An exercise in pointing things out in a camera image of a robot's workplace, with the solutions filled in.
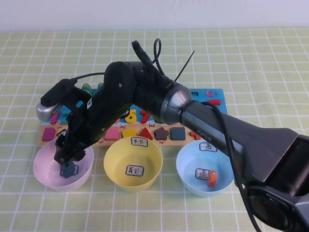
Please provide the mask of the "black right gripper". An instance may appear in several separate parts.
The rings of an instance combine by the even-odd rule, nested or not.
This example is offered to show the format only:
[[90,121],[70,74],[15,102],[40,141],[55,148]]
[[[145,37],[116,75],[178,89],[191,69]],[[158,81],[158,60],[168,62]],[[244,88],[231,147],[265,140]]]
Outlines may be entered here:
[[56,139],[54,160],[59,164],[81,161],[85,149],[96,143],[118,118],[130,107],[130,94],[96,93],[91,98],[91,106],[82,105],[69,118],[67,136]]

